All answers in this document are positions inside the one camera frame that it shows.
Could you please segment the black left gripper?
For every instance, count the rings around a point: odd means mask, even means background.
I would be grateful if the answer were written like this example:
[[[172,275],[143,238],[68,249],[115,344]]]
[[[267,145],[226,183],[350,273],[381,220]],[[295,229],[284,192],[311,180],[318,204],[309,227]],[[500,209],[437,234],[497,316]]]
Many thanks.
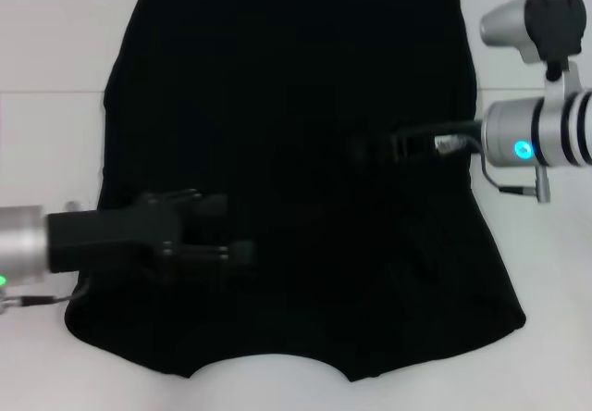
[[[222,218],[227,212],[226,194],[185,189],[148,193],[120,209],[50,214],[47,265],[52,273],[125,268],[138,255],[176,271],[248,265],[255,253],[250,241],[180,244],[181,218]]]

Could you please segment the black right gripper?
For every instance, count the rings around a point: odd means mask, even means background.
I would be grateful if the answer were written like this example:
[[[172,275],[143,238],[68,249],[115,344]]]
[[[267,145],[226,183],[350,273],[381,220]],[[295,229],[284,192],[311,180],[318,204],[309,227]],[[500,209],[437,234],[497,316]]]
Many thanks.
[[[390,165],[395,161],[441,160],[481,150],[480,121],[445,122],[400,128],[389,135],[355,134],[347,154],[353,165]]]

